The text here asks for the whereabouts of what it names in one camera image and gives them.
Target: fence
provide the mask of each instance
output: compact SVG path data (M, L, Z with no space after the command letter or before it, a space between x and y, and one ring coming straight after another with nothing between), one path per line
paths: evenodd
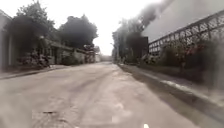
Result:
M158 55L164 45L176 45L180 42L189 45L200 39L224 39L224 10L151 42L149 53Z

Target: white wall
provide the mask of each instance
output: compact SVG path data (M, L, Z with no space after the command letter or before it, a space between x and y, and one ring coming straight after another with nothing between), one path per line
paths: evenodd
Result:
M153 42L221 10L224 10L224 0L174 0L146 27L142 36Z

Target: overcast sky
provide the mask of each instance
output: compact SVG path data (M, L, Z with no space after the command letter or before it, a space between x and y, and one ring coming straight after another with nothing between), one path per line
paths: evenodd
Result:
M9 16L15 16L19 7L32 3L33 0L1 0L0 9ZM111 55L113 46L112 32L122 18L131 18L139 14L147 4L161 0L39 0L47 8L48 17L55 21L58 28L68 16L80 17L85 14L96 24L99 37L94 44L101 53Z

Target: tree canopy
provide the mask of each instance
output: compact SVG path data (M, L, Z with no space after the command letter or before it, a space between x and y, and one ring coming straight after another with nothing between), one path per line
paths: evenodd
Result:
M121 20L120 27L112 33L115 43L114 55L119 52L119 56L123 58L130 54L133 55L133 50L138 51L136 43L140 41L139 38L144 28L156 18L157 7L158 5L154 4L148 5L135 18Z
M97 35L97 27L83 15L81 18L69 16L67 22L59 28L61 39L66 45L84 49L85 45L93 46Z
M33 45L38 45L40 37L46 37L54 29L54 22L48 19L45 9L39 2L23 6L7 24L6 28L20 51L30 51Z

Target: cracked pavement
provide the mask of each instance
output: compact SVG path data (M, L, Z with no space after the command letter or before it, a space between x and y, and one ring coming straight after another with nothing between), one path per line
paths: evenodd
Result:
M155 86L109 62L0 80L0 127L224 127Z

